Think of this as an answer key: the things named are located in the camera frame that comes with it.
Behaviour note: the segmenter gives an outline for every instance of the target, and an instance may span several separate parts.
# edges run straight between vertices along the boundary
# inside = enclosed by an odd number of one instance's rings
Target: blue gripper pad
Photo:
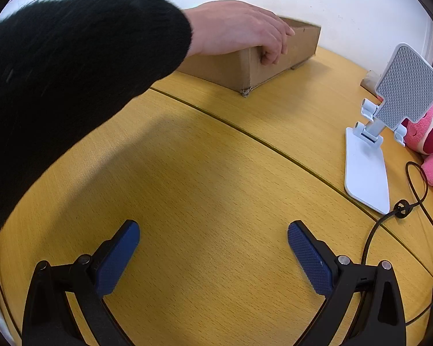
[[[120,230],[123,231],[121,235],[118,232],[108,241],[113,245],[96,270],[95,290],[100,298],[114,291],[139,243],[140,231],[136,222],[128,220]]]
[[[287,240],[314,290],[319,295],[328,298],[333,290],[332,273],[326,262],[295,222],[289,225]]]

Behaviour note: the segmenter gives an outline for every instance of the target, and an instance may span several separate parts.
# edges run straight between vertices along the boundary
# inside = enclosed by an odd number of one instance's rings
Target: black sleeve
[[[164,0],[53,0],[0,23],[0,229],[64,152],[185,58]]]

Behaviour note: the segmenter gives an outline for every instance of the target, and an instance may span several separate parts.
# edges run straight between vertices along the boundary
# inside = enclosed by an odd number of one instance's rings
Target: yellow wooden tabletop
[[[282,151],[347,196],[344,190],[345,129],[363,120],[360,116],[363,98],[377,101],[359,85],[365,75],[366,71],[358,65],[318,48],[316,56],[303,66],[254,89],[246,99],[235,91],[178,72],[155,83],[153,88],[224,119]],[[400,199],[414,202],[404,167],[410,160],[420,163],[420,157],[396,143],[390,130],[386,129],[383,136],[391,207]],[[422,195],[424,186],[420,174],[416,169],[410,172]],[[350,201],[378,219],[376,212],[353,199]],[[433,188],[424,204],[433,217]],[[386,228],[433,275],[433,228],[422,210],[416,208],[404,221],[390,219]]]
[[[62,156],[5,224],[0,282],[16,322],[39,260],[67,264],[93,253],[125,219],[139,223],[141,242],[105,299],[137,345],[154,346],[291,346],[323,297],[288,246],[289,223],[303,220],[355,262],[374,225],[295,163],[150,90]],[[368,263],[381,260],[394,266],[409,320],[430,302],[433,278],[383,229]],[[422,338],[427,319],[407,328],[408,345]]]

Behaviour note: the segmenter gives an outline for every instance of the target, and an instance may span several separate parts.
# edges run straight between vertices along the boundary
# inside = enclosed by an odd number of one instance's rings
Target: cardboard box
[[[321,28],[309,23],[282,18],[295,31],[287,38],[288,50],[277,65],[262,65],[261,47],[248,48],[219,56],[188,57],[178,71],[240,92],[251,90],[287,69],[300,66],[316,52]]]

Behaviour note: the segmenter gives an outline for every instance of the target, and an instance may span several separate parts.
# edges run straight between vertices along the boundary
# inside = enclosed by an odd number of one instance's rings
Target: pink stuffed bear
[[[406,145],[426,155],[421,167],[427,175],[428,184],[433,186],[433,106],[419,122],[412,123],[406,119],[403,125],[407,128],[407,134],[404,137]]]

